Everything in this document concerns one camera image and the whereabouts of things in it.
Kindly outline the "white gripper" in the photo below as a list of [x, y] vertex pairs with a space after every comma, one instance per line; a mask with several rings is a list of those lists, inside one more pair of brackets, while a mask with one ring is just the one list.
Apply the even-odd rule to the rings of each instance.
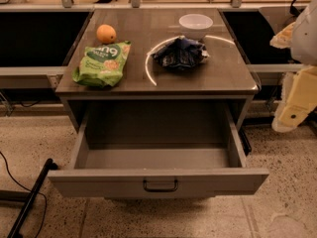
[[[278, 49], [291, 47], [291, 23], [272, 37], [269, 44]], [[274, 113], [271, 127], [280, 133], [296, 129], [317, 107], [317, 67], [309, 66], [298, 72], [287, 72], [282, 82], [281, 101]]]

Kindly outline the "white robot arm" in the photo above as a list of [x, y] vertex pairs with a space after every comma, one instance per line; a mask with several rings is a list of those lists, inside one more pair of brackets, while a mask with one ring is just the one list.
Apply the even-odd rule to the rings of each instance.
[[290, 132], [317, 107], [317, 0], [312, 0], [296, 21], [278, 32], [269, 44], [278, 49], [290, 48], [291, 57], [304, 64], [297, 73], [285, 75], [281, 102], [271, 124], [276, 132]]

